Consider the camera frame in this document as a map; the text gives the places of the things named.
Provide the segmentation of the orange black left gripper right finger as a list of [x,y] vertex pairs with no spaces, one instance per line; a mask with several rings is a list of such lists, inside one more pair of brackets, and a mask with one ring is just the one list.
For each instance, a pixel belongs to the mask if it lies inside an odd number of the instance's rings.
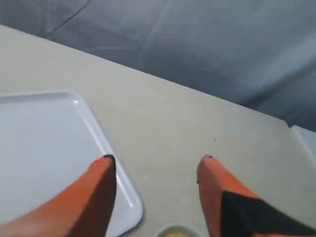
[[197,167],[199,197],[211,237],[314,237],[315,229],[266,203],[217,159]]

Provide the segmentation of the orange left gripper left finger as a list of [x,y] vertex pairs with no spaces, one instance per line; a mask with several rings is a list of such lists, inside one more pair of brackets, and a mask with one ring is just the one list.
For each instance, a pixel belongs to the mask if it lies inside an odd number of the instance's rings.
[[103,237],[116,199],[113,155],[95,160],[57,196],[29,213],[2,224],[2,237]]

